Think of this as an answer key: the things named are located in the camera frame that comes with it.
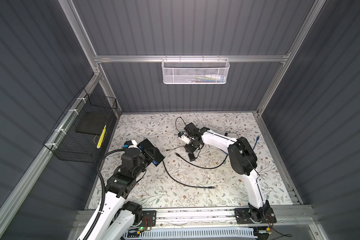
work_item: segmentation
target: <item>white mesh basket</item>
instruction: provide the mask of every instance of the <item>white mesh basket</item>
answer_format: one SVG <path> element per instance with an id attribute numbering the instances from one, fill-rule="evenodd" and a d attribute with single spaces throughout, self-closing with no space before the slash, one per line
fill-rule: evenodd
<path id="1" fill-rule="evenodd" d="M 225 84 L 229 66 L 227 58 L 163 58 L 161 63 L 165 84 Z"/>

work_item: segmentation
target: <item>floral pattern surface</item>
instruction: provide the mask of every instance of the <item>floral pattern surface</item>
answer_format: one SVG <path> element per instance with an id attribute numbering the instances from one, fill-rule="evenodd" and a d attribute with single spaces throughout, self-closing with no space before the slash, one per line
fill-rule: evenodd
<path id="1" fill-rule="evenodd" d="M 248 195 L 241 176 L 233 171 L 229 157 L 225 163 L 213 170 L 201 169 L 184 162 L 175 152 L 188 160 L 183 147 L 184 143 L 177 137 L 175 119 L 181 116 L 185 123 L 193 122 L 197 127 L 208 127 L 211 130 L 230 137 L 245 137 L 251 146 L 257 136 L 259 141 L 254 149 L 258 161 L 257 171 L 261 175 L 261 188 L 271 205 L 287 205 L 292 201 L 283 184 L 280 174 L 264 142 L 259 127 L 252 113 L 191 113 L 191 114 L 123 114 L 116 127 L 111 142 L 111 150 L 119 149 L 127 140 L 137 142 L 148 138 L 165 156 L 164 163 L 169 173 L 178 181 L 188 185 L 215 186 L 214 189 L 185 187 L 170 179 L 164 170 L 163 163 L 147 167 L 142 180 L 137 183 L 128 196 L 128 200 L 139 203 L 143 208 L 165 207 L 221 207 L 241 206 L 248 204 Z M 177 128 L 184 128 L 181 119 Z M 107 157 L 102 168 L 102 175 L 107 180 L 115 168 L 121 164 L 122 153 Z M 226 154 L 216 147 L 205 145 L 193 164 L 203 167 L 219 165 Z M 101 198 L 100 180 L 91 196 L 89 209 L 95 209 Z"/>

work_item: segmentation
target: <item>black wire basket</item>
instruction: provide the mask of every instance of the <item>black wire basket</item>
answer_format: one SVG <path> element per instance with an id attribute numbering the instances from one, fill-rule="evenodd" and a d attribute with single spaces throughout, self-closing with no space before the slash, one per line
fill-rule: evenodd
<path id="1" fill-rule="evenodd" d="M 87 94 L 75 110 L 69 110 L 70 116 L 63 126 L 51 131 L 47 139 L 57 131 L 55 140 L 48 143 L 46 140 L 44 146 L 59 160 L 99 162 L 111 141 L 117 120 L 116 109 L 115 98 Z M 99 128 L 97 132 L 91 130 L 94 122 L 101 126 L 100 132 Z"/>

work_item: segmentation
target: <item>striped gray wall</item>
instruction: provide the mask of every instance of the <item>striped gray wall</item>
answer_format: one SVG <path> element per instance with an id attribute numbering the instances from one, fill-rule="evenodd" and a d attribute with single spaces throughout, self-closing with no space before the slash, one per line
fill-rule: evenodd
<path id="1" fill-rule="evenodd" d="M 0 0 L 0 207 L 92 75 L 57 1 Z M 51 160 L 3 239 L 65 238 L 94 177 L 88 164 Z"/>
<path id="2" fill-rule="evenodd" d="M 164 84 L 160 63 L 102 63 L 123 112 L 256 110 L 280 63 L 231 63 L 226 84 Z"/>
<path id="3" fill-rule="evenodd" d="M 74 0 L 97 55 L 281 55 L 312 3 Z"/>
<path id="4" fill-rule="evenodd" d="M 360 0 L 327 1 L 263 118 L 329 237 L 360 239 Z"/>

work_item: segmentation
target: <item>yellow object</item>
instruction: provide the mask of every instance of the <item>yellow object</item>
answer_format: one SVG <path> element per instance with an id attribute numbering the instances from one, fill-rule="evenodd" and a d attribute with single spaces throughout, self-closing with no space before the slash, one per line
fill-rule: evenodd
<path id="1" fill-rule="evenodd" d="M 104 125 L 103 132 L 101 133 L 100 138 L 99 138 L 99 141 L 98 141 L 98 143 L 97 143 L 97 148 L 100 148 L 100 147 L 101 147 L 101 144 L 103 143 L 104 135 L 106 134 L 106 127 L 107 127 L 107 125 Z"/>

